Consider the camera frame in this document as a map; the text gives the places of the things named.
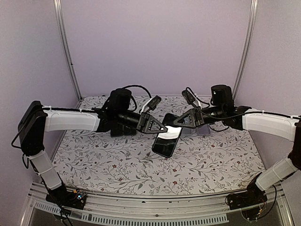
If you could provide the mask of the light blue silicone phone case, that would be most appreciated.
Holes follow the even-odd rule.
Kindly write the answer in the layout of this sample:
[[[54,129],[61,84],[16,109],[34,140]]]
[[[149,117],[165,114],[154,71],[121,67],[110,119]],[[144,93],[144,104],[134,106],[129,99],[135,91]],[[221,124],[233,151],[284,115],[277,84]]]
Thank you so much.
[[[188,117],[184,118],[184,123],[185,124],[189,124],[190,123]],[[183,127],[182,128],[181,137],[188,137],[190,135],[192,135],[192,129]]]

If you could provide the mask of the lilac silicone phone case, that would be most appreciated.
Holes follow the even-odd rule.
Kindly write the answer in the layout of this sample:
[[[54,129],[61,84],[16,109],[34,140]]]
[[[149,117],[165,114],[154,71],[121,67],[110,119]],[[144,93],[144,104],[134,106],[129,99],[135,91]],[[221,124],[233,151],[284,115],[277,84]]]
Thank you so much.
[[[210,134],[210,128],[209,128],[208,124],[201,125],[201,126],[197,127],[196,130],[197,130],[197,134],[199,136]]]

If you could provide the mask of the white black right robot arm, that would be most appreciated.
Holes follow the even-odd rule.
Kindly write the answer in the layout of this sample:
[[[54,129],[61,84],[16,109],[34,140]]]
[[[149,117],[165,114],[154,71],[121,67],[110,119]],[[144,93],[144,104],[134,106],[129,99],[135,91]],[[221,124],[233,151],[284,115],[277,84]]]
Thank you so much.
[[[191,88],[182,92],[191,109],[174,121],[176,126],[198,128],[222,122],[236,130],[249,131],[266,170],[256,175],[247,186],[243,201],[254,205],[272,185],[282,182],[301,169],[301,117],[249,106],[236,106],[231,88],[211,87],[211,101],[200,100]]]

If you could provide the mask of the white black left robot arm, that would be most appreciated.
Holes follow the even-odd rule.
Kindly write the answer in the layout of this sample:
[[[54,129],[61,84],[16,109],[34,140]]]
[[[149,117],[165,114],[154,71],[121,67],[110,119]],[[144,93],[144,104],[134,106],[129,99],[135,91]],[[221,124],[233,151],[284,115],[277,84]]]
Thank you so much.
[[[45,135],[69,130],[109,132],[111,137],[132,136],[137,132],[167,132],[167,127],[149,113],[156,108],[160,97],[150,98],[147,102],[148,110],[140,113],[130,109],[133,99],[129,89],[118,88],[110,93],[103,106],[90,110],[54,108],[33,101],[18,124],[11,146],[22,151],[28,159],[26,165],[33,166],[48,194],[59,204],[66,204],[72,193],[65,187],[45,150]]]

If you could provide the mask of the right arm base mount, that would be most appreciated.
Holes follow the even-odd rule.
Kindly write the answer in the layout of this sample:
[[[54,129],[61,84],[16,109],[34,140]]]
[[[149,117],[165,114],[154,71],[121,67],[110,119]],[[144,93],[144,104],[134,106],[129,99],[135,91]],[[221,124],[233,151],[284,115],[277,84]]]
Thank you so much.
[[[265,191],[260,190],[255,184],[260,174],[251,180],[245,192],[230,193],[226,196],[225,203],[230,207],[230,210],[264,203],[268,200]]]

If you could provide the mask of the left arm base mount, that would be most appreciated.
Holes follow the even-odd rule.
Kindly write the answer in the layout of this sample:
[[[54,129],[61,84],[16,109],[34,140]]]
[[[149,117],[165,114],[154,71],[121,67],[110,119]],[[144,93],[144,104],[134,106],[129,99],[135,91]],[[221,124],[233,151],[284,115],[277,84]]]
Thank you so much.
[[[71,207],[79,210],[83,210],[87,200],[87,193],[82,192],[79,189],[68,191],[64,184],[58,188],[51,190],[47,186],[46,201],[55,203],[57,206]]]

